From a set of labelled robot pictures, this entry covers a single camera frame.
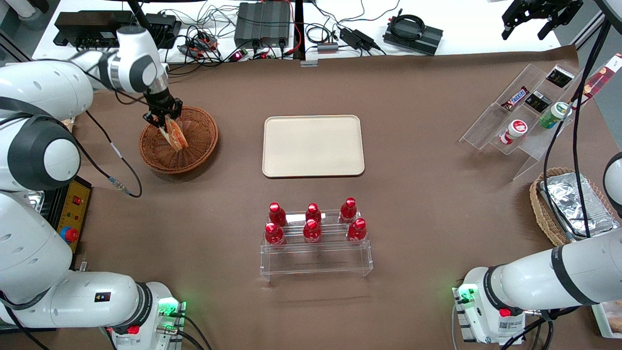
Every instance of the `wicker basket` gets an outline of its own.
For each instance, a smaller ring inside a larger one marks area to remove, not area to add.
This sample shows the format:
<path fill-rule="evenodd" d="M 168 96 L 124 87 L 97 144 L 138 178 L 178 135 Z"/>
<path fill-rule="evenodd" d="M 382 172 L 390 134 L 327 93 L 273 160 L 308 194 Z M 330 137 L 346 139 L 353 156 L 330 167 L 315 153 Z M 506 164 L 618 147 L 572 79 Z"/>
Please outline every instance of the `wicker basket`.
<path fill-rule="evenodd" d="M 558 176 L 567 173 L 574 173 L 574 170 L 568 168 L 551 168 L 546 172 L 547 177 Z M 540 174 L 540 176 L 534 181 L 534 183 L 531 184 L 531 187 L 529 188 L 529 198 L 531 199 L 531 207 L 534 209 L 534 214 L 536 215 L 536 222 L 538 223 L 538 226 L 540 226 L 544 234 L 546 234 L 546 237 L 548 237 L 554 245 L 563 245 L 570 243 L 570 241 L 568 240 L 568 238 L 566 238 L 566 235 L 564 234 L 564 230 L 562 230 L 561 226 L 557 222 L 555 214 L 553 214 L 553 212 L 550 210 L 545 199 L 542 198 L 542 196 L 538 193 L 540 192 L 540 190 L 538 190 L 538 184 L 543 179 L 543 174 Z M 587 181 L 590 183 L 592 189 L 594 189 L 594 192 L 596 193 L 598 198 L 605 205 L 605 208 L 607 208 L 609 214 L 613 216 L 611 207 L 609 206 L 609 203 L 607 203 L 607 201 L 605 200 L 605 195 L 600 192 L 594 182 L 591 182 L 589 179 L 587 179 Z"/>
<path fill-rule="evenodd" d="M 158 128 L 147 124 L 141 133 L 138 150 L 142 160 L 164 174 L 179 174 L 195 169 L 210 156 L 218 142 L 214 119 L 196 107 L 184 106 L 176 120 L 188 147 L 175 152 Z"/>

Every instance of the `black package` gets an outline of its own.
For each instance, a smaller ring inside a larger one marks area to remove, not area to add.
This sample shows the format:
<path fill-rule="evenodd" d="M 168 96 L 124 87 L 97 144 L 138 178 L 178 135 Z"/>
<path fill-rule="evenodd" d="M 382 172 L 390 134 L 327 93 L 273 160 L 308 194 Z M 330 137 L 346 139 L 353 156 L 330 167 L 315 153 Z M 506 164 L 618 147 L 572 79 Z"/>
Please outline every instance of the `black package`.
<path fill-rule="evenodd" d="M 536 90 L 534 91 L 534 93 L 529 95 L 529 97 L 527 97 L 525 103 L 532 106 L 533 109 L 537 110 L 538 112 L 542 113 L 548 106 L 551 105 L 551 103 L 553 103 L 553 101 L 551 101 L 550 98 L 544 96 L 538 90 Z"/>
<path fill-rule="evenodd" d="M 560 67 L 555 66 L 555 68 L 553 68 L 553 70 L 550 71 L 549 76 L 546 77 L 546 80 L 552 82 L 553 84 L 557 85 L 560 88 L 563 88 L 569 82 L 571 82 L 572 79 L 574 78 L 575 78 L 574 74 L 570 72 L 566 72 Z"/>

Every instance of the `red button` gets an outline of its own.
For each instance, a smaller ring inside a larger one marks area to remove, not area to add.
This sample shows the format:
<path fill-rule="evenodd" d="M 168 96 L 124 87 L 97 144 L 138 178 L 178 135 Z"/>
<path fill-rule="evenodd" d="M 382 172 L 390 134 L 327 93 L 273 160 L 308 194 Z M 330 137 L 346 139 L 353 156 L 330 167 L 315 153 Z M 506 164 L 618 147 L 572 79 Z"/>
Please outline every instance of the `red button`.
<path fill-rule="evenodd" d="M 512 316 L 512 311 L 510 311 L 509 309 L 501 309 L 499 310 L 499 315 L 501 315 L 501 317 Z"/>
<path fill-rule="evenodd" d="M 128 327 L 128 334 L 138 334 L 138 331 L 141 330 L 140 326 L 130 326 Z"/>
<path fill-rule="evenodd" d="M 68 229 L 65 231 L 65 240 L 69 243 L 75 242 L 78 240 L 78 230 L 76 229 Z"/>

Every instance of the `green can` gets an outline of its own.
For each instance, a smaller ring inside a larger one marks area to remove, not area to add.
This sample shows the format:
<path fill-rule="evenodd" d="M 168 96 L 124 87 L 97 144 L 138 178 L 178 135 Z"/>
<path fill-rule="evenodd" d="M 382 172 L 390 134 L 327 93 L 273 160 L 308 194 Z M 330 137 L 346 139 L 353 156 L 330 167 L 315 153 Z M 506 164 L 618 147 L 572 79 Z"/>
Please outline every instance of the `green can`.
<path fill-rule="evenodd" d="M 564 115 L 568 110 L 568 103 L 557 102 L 550 110 L 540 117 L 538 123 L 545 129 L 551 129 L 558 121 L 564 119 Z"/>

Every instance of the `acrylic display stand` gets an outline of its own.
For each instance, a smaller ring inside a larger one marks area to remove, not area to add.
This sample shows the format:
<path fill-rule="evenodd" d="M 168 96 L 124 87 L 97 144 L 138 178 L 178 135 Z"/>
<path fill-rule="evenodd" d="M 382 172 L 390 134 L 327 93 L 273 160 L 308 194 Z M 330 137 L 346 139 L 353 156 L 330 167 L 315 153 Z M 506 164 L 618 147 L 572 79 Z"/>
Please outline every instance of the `acrylic display stand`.
<path fill-rule="evenodd" d="M 359 242 L 347 241 L 349 225 L 339 223 L 339 210 L 322 211 L 322 241 L 311 244 L 305 243 L 302 235 L 305 212 L 286 214 L 283 233 L 287 243 L 270 245 L 265 237 L 261 241 L 259 271 L 267 280 L 273 275 L 347 271 L 359 271 L 365 277 L 374 268 L 369 232 Z"/>
<path fill-rule="evenodd" d="M 518 77 L 514 79 L 512 84 L 508 86 L 501 96 L 481 114 L 471 128 L 460 138 L 460 141 L 466 141 L 477 149 L 483 149 L 487 144 L 490 144 L 505 155 L 511 154 L 516 149 L 520 149 L 527 153 L 529 159 L 527 159 L 522 168 L 516 173 L 513 180 L 531 169 L 542 159 L 544 153 L 546 153 L 549 143 L 553 138 L 553 134 L 557 129 L 557 124 L 551 129 L 541 127 L 540 124 L 538 124 L 540 116 L 548 113 L 555 103 L 559 101 L 570 101 L 580 83 L 581 72 L 578 72 L 577 69 L 563 65 L 557 66 L 575 75 L 575 78 L 569 82 L 565 88 L 560 88 L 546 80 L 546 76 L 549 74 L 548 72 L 544 72 L 535 65 L 529 64 Z M 507 111 L 503 108 L 501 105 L 515 96 L 522 87 L 526 87 L 529 90 L 527 96 L 514 105 L 511 111 Z M 536 90 L 553 101 L 551 106 L 546 108 L 542 113 L 539 113 L 531 106 L 525 104 L 525 100 Z M 568 120 L 564 122 L 564 125 L 569 124 L 572 118 L 573 115 L 570 115 Z M 510 122 L 516 119 L 522 120 L 527 124 L 527 133 L 524 137 L 514 140 L 511 144 L 503 144 L 499 140 L 499 135 L 505 131 Z"/>

